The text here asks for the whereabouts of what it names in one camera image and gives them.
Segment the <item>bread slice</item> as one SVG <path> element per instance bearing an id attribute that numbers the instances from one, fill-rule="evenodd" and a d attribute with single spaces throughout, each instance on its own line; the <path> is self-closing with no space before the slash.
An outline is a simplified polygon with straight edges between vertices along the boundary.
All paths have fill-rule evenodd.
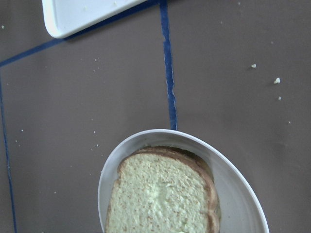
<path id="1" fill-rule="evenodd" d="M 195 161 L 141 153 L 119 165 L 107 233 L 217 233 L 218 197 Z"/>
<path id="2" fill-rule="evenodd" d="M 196 171 L 205 181 L 204 189 L 208 197 L 208 232 L 218 233 L 220 231 L 221 210 L 219 197 L 214 183 L 214 177 L 210 167 L 201 157 L 188 150 L 168 146 L 147 146 L 133 152 L 130 155 L 134 156 L 137 154 L 157 154 L 169 157 L 188 165 L 192 170 Z"/>

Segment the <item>cream bear tray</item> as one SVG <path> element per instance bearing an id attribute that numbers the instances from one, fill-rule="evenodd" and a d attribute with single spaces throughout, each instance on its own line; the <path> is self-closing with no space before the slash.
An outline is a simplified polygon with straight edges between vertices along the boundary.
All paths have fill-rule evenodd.
<path id="1" fill-rule="evenodd" d="M 133 8 L 144 0 L 43 0 L 47 32 L 60 39 Z"/>

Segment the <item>white round plate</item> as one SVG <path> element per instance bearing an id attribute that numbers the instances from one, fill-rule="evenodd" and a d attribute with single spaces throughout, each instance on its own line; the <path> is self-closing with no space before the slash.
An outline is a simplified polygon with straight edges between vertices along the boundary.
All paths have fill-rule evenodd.
<path id="1" fill-rule="evenodd" d="M 260 202 L 240 171 L 219 151 L 187 133 L 152 129 L 136 133 L 120 142 L 108 156 L 99 179 L 98 212 L 105 227 L 109 200 L 119 163 L 145 146 L 176 147 L 193 152 L 210 167 L 220 199 L 222 233 L 267 233 L 269 227 Z"/>

